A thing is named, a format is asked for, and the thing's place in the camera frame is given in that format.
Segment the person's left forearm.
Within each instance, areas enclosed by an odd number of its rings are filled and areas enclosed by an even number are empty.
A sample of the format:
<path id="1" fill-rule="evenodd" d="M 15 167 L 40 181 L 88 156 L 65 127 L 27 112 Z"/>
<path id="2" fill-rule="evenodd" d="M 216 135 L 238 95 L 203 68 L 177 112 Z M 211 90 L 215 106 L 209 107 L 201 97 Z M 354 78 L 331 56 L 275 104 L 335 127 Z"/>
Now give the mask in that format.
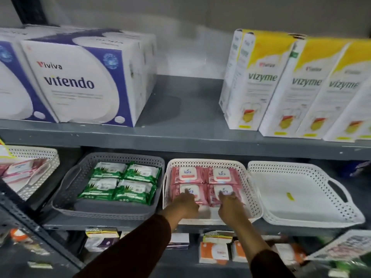
<path id="1" fill-rule="evenodd" d="M 184 205 L 171 205 L 151 216 L 73 278 L 148 278 L 185 214 Z"/>

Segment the large white and blue box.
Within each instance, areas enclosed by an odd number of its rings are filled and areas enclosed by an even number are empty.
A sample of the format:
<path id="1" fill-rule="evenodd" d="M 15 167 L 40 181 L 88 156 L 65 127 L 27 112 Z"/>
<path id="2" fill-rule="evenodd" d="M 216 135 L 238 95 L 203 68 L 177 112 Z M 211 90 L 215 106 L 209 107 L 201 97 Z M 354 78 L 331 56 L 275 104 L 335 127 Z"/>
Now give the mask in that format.
<path id="1" fill-rule="evenodd" d="M 135 127 L 156 83 L 154 34 L 94 29 L 21 46 L 60 122 Z"/>
<path id="2" fill-rule="evenodd" d="M 23 40 L 55 34 L 48 29 L 0 27 L 0 119 L 59 123 L 21 46 Z"/>

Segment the green wipes packet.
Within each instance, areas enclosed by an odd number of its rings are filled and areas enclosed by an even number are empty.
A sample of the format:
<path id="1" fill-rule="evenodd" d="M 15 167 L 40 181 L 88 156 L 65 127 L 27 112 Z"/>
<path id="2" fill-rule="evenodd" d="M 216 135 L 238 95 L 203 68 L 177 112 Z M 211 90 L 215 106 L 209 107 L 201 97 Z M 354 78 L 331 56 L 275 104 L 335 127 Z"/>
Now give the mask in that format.
<path id="1" fill-rule="evenodd" d="M 140 165 L 134 162 L 130 162 L 123 172 L 121 179 L 146 182 L 156 185 L 160 177 L 160 173 L 161 168 L 159 167 Z"/>
<path id="2" fill-rule="evenodd" d="M 92 171 L 91 178 L 120 179 L 126 168 L 125 163 L 98 162 Z"/>
<path id="3" fill-rule="evenodd" d="M 150 206 L 157 186 L 149 182 L 120 180 L 112 200 Z"/>
<path id="4" fill-rule="evenodd" d="M 111 201 L 117 185 L 118 179 L 116 178 L 92 177 L 77 198 Z"/>

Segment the blue packet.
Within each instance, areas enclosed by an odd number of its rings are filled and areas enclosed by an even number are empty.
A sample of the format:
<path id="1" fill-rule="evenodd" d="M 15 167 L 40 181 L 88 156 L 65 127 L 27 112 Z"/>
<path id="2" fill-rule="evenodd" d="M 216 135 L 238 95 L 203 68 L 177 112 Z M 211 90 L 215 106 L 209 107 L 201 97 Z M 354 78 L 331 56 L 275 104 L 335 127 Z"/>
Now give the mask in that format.
<path id="1" fill-rule="evenodd" d="M 337 174 L 342 178 L 357 177 L 371 165 L 371 160 L 351 160 L 345 162 L 337 169 Z"/>

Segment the orange and white box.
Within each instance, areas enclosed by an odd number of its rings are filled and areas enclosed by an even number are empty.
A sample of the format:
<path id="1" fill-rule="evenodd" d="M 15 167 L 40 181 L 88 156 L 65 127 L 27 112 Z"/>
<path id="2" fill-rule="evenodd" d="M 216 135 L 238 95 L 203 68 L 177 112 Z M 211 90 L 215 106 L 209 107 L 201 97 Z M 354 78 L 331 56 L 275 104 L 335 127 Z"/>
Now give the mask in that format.
<path id="1" fill-rule="evenodd" d="M 211 242 L 201 242 L 199 244 L 200 264 L 226 265 L 229 260 L 229 250 L 227 244 Z"/>
<path id="2" fill-rule="evenodd" d="M 233 262 L 248 263 L 242 245 L 238 240 L 231 243 L 231 257 Z"/>

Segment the person's right hand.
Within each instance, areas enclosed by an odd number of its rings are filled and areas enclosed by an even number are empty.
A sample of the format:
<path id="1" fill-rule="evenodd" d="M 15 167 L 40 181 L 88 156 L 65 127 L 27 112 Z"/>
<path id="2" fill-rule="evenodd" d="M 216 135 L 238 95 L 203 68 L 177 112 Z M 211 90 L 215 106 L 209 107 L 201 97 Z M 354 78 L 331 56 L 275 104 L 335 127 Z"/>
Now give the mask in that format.
<path id="1" fill-rule="evenodd" d="M 221 220 L 231 229 L 238 229 L 243 223 L 248 221 L 248 216 L 244 210 L 243 203 L 233 192 L 225 195 L 219 192 L 220 208 L 218 214 Z"/>

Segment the white and purple box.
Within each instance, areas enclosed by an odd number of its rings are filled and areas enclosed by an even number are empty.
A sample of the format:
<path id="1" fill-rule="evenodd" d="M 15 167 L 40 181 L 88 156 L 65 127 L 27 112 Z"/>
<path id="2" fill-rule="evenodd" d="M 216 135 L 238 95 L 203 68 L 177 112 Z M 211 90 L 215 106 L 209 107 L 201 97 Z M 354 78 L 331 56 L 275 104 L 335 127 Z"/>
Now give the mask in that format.
<path id="1" fill-rule="evenodd" d="M 119 237 L 116 238 L 91 237 L 87 238 L 84 248 L 89 252 L 103 252 L 118 241 Z"/>

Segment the grey metal shelf rack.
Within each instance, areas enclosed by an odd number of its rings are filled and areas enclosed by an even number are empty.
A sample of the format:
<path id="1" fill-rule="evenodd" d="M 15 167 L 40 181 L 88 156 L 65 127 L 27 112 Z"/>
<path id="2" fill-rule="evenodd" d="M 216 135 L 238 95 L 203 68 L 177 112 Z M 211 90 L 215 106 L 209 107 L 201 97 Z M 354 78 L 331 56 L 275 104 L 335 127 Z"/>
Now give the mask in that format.
<path id="1" fill-rule="evenodd" d="M 6 144 L 57 149 L 60 166 L 29 198 L 21 200 L 0 181 L 0 231 L 21 228 L 50 255 L 36 261 L 52 263 L 53 270 L 33 270 L 26 260 L 36 255 L 20 247 L 0 250 L 0 278 L 72 277 L 83 266 L 86 228 L 109 227 L 129 231 L 139 220 L 86 218 L 63 215 L 51 207 L 67 172 L 92 152 L 114 152 L 173 158 L 212 158 L 313 163 L 340 181 L 366 218 L 354 229 L 371 229 L 371 175 L 339 178 L 335 168 L 349 160 L 371 159 L 371 141 L 335 143 L 313 139 L 263 137 L 258 131 L 229 130 L 220 106 L 219 79 L 158 75 L 155 89 L 137 127 L 79 123 L 0 121 L 0 137 Z"/>

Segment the grey perforated plastic basket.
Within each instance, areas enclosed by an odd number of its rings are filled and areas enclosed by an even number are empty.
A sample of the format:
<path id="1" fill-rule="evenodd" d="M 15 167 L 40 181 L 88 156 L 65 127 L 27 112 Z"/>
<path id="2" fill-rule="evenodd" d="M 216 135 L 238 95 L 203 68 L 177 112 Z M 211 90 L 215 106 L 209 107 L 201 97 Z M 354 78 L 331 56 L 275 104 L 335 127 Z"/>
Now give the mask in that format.
<path id="1" fill-rule="evenodd" d="M 78 199 L 78 195 L 88 184 L 89 176 L 98 162 L 129 163 L 161 168 L 160 180 L 151 205 L 120 201 Z M 67 216 L 79 216 L 108 220 L 146 220 L 155 213 L 159 203 L 165 160 L 157 156 L 93 152 L 87 154 L 71 168 L 62 179 L 61 185 L 52 200 L 52 208 Z"/>

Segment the person's right forearm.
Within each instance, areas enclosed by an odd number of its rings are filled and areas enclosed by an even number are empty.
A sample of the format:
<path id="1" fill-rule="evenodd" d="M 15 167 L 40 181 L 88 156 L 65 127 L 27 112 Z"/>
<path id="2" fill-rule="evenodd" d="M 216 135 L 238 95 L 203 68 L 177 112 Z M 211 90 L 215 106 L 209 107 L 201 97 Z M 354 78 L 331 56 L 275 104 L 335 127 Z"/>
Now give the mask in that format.
<path id="1" fill-rule="evenodd" d="M 248 218 L 223 219 L 238 237 L 249 263 L 252 278 L 295 278 L 280 256 L 271 250 Z"/>

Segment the small white box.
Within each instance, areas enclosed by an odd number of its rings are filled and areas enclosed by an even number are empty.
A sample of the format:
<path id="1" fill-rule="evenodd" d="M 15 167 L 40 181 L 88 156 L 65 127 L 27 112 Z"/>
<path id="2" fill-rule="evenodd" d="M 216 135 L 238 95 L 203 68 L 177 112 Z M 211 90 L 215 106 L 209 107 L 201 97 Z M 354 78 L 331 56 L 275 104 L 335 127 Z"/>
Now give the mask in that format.
<path id="1" fill-rule="evenodd" d="M 189 233 L 172 233 L 166 249 L 188 249 L 190 245 Z"/>

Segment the white and yellow carton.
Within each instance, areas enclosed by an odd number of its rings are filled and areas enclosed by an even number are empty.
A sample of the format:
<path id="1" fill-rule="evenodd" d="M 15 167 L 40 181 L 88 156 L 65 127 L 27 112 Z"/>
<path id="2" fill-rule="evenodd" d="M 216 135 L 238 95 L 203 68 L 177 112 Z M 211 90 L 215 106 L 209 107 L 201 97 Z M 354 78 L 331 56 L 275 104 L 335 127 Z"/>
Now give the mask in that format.
<path id="1" fill-rule="evenodd" d="M 229 101 L 229 94 L 231 90 L 231 84 L 234 77 L 234 72 L 238 62 L 240 47 L 245 34 L 245 29 L 237 29 L 234 32 L 233 40 L 231 43 L 230 53 L 228 62 L 225 69 L 225 77 L 222 85 L 222 90 L 219 98 L 219 105 L 223 114 L 226 113 L 227 104 Z"/>
<path id="2" fill-rule="evenodd" d="M 245 31 L 224 117 L 231 130 L 257 131 L 295 43 L 306 35 Z"/>
<path id="3" fill-rule="evenodd" d="M 295 136 L 348 44 L 344 38 L 297 40 L 259 126 L 262 136 Z"/>
<path id="4" fill-rule="evenodd" d="M 371 77 L 323 136 L 327 142 L 371 140 Z"/>
<path id="5" fill-rule="evenodd" d="M 322 139 L 371 75 L 371 39 L 353 40 L 321 86 L 295 138 Z"/>

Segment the person's left hand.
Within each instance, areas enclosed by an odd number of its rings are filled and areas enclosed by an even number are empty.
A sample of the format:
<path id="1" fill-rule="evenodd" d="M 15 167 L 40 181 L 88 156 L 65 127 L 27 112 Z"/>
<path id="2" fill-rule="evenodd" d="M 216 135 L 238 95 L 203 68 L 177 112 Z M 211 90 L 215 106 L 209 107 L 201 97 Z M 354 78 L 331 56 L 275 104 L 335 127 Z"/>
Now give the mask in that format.
<path id="1" fill-rule="evenodd" d="M 171 204 L 172 212 L 179 223 L 183 219 L 196 219 L 199 216 L 199 205 L 195 202 L 195 195 L 186 189 L 179 194 Z"/>

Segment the pink wipes packet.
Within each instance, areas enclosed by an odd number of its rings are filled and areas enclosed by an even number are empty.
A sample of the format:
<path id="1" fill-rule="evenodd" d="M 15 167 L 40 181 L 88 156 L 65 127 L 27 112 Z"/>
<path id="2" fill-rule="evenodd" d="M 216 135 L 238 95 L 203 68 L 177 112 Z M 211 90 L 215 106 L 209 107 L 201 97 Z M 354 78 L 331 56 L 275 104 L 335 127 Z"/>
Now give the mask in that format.
<path id="1" fill-rule="evenodd" d="M 207 169 L 207 184 L 241 185 L 241 181 L 235 168 L 209 167 Z"/>
<path id="2" fill-rule="evenodd" d="M 194 195 L 194 201 L 198 205 L 209 206 L 206 196 L 207 186 L 202 183 L 181 183 L 173 185 L 171 188 L 172 200 L 174 200 L 179 194 L 185 193 L 186 190 L 188 190 L 190 194 Z"/>
<path id="3" fill-rule="evenodd" d="M 26 160 L 9 165 L 1 178 L 7 185 L 34 183 L 49 167 L 47 158 Z"/>
<path id="4" fill-rule="evenodd" d="M 219 193 L 231 195 L 232 193 L 242 202 L 242 186 L 237 184 L 207 184 L 207 196 L 210 207 L 220 207 L 221 201 Z"/>
<path id="5" fill-rule="evenodd" d="M 206 169 L 200 166 L 176 166 L 171 170 L 171 185 L 206 182 Z"/>

